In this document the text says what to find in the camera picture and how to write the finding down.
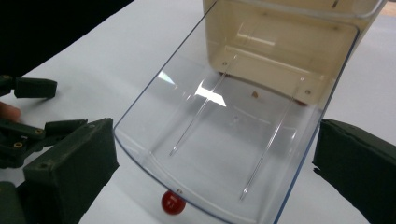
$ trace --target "white surface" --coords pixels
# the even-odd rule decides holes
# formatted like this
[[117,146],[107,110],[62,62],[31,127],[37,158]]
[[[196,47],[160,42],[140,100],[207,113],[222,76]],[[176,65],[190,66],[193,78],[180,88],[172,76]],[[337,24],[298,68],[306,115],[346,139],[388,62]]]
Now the white surface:
[[[198,22],[201,0],[135,0],[96,29],[30,72],[58,81],[51,100],[2,97],[36,127],[61,119],[120,119],[150,79]],[[396,19],[380,16],[348,63],[326,118],[357,125],[396,145]],[[279,223],[367,223],[316,175],[311,148]],[[188,206],[169,217],[165,189],[118,147],[119,170],[83,217],[82,224],[220,223]],[[21,170],[0,170],[0,180],[22,182]]]

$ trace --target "red ball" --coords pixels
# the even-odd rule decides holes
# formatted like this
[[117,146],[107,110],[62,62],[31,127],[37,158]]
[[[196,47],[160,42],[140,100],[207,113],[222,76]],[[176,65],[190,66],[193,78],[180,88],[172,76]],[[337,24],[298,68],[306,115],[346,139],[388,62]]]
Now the red ball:
[[165,211],[165,213],[174,216],[180,214],[184,210],[186,202],[177,194],[168,190],[163,195],[161,205],[163,206],[163,211]]

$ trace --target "transparent plastic tray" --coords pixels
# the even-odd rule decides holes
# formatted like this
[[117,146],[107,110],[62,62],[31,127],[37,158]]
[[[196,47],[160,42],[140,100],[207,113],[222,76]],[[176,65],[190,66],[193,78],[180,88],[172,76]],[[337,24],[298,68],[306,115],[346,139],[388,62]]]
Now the transparent plastic tray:
[[[361,3],[337,4],[345,2]],[[208,214],[276,222],[336,80],[382,4],[318,17],[318,6],[295,1],[204,1],[202,20],[117,124],[117,140]]]

